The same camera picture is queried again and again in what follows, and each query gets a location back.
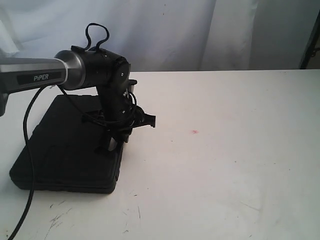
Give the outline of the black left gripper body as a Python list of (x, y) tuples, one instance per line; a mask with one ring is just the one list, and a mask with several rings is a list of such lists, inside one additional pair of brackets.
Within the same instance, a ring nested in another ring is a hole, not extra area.
[(124, 98), (115, 104), (101, 100), (99, 103), (98, 109), (85, 111), (82, 119), (119, 134), (130, 134), (134, 128), (156, 126), (156, 116), (145, 113), (135, 98)]

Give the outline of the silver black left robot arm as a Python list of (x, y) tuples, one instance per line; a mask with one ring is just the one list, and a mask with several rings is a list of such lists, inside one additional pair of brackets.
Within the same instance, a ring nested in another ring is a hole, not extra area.
[(0, 60), (0, 114), (10, 94), (56, 85), (61, 92), (95, 87), (101, 111), (83, 113), (83, 119), (104, 128), (116, 141), (127, 142), (134, 128), (156, 126), (156, 117), (137, 105), (126, 58), (103, 48), (72, 46), (48, 58)]

